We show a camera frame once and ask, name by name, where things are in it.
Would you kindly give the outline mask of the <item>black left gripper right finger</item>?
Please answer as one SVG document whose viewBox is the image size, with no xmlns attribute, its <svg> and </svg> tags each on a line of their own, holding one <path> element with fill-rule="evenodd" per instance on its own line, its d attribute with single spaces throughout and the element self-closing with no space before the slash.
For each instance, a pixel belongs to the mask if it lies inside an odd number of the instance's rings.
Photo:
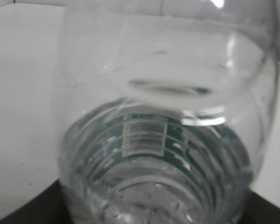
<svg viewBox="0 0 280 224">
<path fill-rule="evenodd" d="M 280 208 L 250 191 L 240 224 L 280 224 Z"/>
</svg>

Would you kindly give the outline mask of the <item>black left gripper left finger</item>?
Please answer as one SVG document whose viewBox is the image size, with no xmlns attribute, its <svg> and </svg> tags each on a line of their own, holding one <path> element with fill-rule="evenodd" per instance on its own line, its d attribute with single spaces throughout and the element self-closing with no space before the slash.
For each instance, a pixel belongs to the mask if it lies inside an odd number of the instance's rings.
<svg viewBox="0 0 280 224">
<path fill-rule="evenodd" d="M 0 224 L 69 224 L 60 182 L 57 180 L 36 198 L 2 218 Z"/>
</svg>

